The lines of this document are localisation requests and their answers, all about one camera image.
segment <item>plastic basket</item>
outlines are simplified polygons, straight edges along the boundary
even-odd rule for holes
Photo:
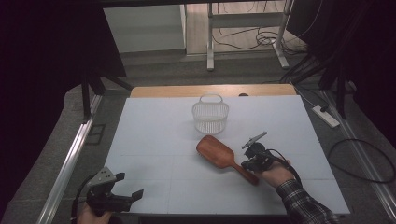
[[[203,97],[218,96],[219,102],[204,102]],[[199,102],[192,107],[195,129],[200,133],[216,134],[225,128],[229,107],[217,93],[207,93],[201,96]]]

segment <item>basket handle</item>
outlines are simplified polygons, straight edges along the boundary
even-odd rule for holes
[[[209,92],[209,93],[203,94],[203,95],[199,98],[199,101],[202,102],[202,98],[205,97],[205,96],[218,96],[218,97],[220,98],[219,103],[222,103],[222,97],[220,96],[220,94],[215,93],[215,92]]]

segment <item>wooden table edge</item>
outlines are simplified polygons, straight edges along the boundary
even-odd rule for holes
[[[239,96],[241,93],[250,96],[296,95],[294,87],[290,84],[224,84],[135,87],[131,91],[131,97],[198,97],[208,92],[215,92],[228,97]]]

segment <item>black curtain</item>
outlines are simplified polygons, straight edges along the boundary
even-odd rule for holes
[[[0,4],[2,216],[46,144],[65,93],[96,68],[117,77],[125,72],[99,4]]]
[[[346,48],[343,72],[356,103],[396,147],[396,2],[374,1]]]

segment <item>aluminum rail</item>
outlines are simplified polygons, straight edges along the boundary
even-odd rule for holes
[[[326,91],[321,92],[322,95],[327,99],[329,102],[329,108],[332,111],[332,114],[338,119],[341,125],[341,130],[345,138],[358,138],[356,134],[353,132],[352,128],[350,127],[347,120],[344,120],[339,114],[336,108],[334,107],[335,101],[332,96],[327,93]],[[361,169],[366,174],[367,177],[375,179],[375,180],[382,180],[382,176],[378,173],[375,169],[375,166],[370,160],[370,157],[364,151],[364,147],[361,143],[352,142],[353,153],[355,154],[356,159],[358,160]],[[385,211],[388,213],[389,218],[396,223],[396,200],[389,190],[389,187],[385,184],[376,184],[372,183],[371,186],[373,187],[379,201],[385,208]]]
[[[78,133],[73,141],[72,146],[69,149],[66,159],[64,160],[64,165],[62,166],[61,171],[59,172],[58,177],[55,180],[52,190],[49,193],[49,197],[46,200],[43,209],[41,210],[41,214],[38,217],[37,223],[47,224],[52,222],[58,206],[61,202],[61,199],[64,195],[64,191],[76,166],[79,153],[84,146],[85,139],[88,135],[88,132],[90,131],[94,116],[101,100],[102,96],[95,95],[93,97],[91,103],[91,116],[88,119],[87,123],[81,124],[81,126],[79,126]]]

